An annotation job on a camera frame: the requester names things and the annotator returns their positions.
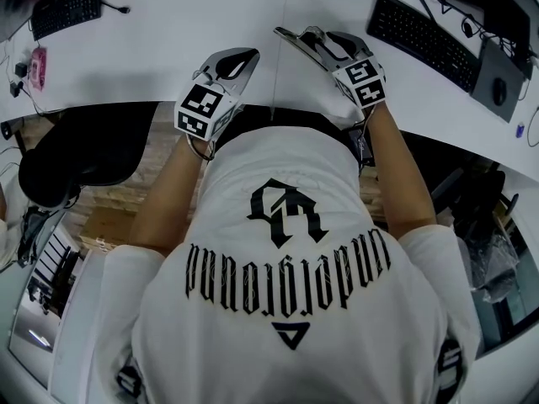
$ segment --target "wooden floor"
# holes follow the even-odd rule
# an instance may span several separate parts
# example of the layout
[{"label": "wooden floor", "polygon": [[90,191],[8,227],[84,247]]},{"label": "wooden floor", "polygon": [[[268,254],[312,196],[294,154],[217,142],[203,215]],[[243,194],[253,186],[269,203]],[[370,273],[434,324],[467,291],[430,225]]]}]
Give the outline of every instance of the wooden floor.
[{"label": "wooden floor", "polygon": [[[83,189],[78,202],[67,212],[62,222],[75,241],[80,242],[80,231],[96,206],[138,211],[139,205],[179,138],[179,132],[173,127],[173,106],[172,102],[164,102],[157,107],[146,150],[137,170],[129,179],[115,186]],[[51,127],[52,123],[44,118],[27,120],[22,130],[27,149],[34,148]],[[204,170],[205,166],[201,169],[195,195],[191,201],[189,218],[195,212],[196,197]],[[361,199],[371,213],[372,219],[385,221],[375,168],[366,167],[363,170],[360,187]]]}]

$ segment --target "chair backrest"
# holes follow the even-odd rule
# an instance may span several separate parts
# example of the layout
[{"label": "chair backrest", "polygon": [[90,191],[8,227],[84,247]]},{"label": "chair backrest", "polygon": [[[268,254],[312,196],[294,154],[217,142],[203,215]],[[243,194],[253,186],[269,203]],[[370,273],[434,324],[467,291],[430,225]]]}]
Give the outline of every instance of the chair backrest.
[{"label": "chair backrest", "polygon": [[121,183],[136,170],[156,102],[69,109],[34,150],[24,154],[19,182],[44,208],[65,205],[80,187]]}]

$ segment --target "triangle logo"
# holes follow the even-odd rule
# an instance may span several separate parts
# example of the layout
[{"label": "triangle logo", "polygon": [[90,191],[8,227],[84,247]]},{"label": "triangle logo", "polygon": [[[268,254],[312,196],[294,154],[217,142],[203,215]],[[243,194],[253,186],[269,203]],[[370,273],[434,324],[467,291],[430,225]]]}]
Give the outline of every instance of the triangle logo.
[{"label": "triangle logo", "polygon": [[277,323],[271,322],[275,330],[279,333],[279,337],[285,342],[285,344],[292,350],[296,350],[296,347],[300,341],[305,337],[307,330],[311,326],[311,323]]}]

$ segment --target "pink object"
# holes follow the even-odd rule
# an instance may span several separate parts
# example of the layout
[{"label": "pink object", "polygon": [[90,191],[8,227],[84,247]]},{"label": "pink object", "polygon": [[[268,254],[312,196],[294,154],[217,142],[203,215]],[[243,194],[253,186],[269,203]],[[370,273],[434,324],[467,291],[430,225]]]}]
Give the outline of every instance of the pink object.
[{"label": "pink object", "polygon": [[45,86],[45,69],[47,66],[47,49],[35,48],[30,61],[30,82],[36,90],[43,90]]}]

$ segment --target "black keyboard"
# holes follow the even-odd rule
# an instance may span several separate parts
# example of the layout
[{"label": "black keyboard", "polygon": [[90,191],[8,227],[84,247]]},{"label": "black keyboard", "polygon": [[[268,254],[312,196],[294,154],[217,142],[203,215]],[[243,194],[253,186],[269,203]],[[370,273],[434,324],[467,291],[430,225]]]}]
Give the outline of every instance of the black keyboard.
[{"label": "black keyboard", "polygon": [[39,40],[97,18],[101,18],[101,0],[55,0],[48,6],[35,9],[30,22],[34,40]]},{"label": "black keyboard", "polygon": [[479,59],[414,8],[398,0],[377,0],[367,34],[417,58],[464,91],[473,90]]}]

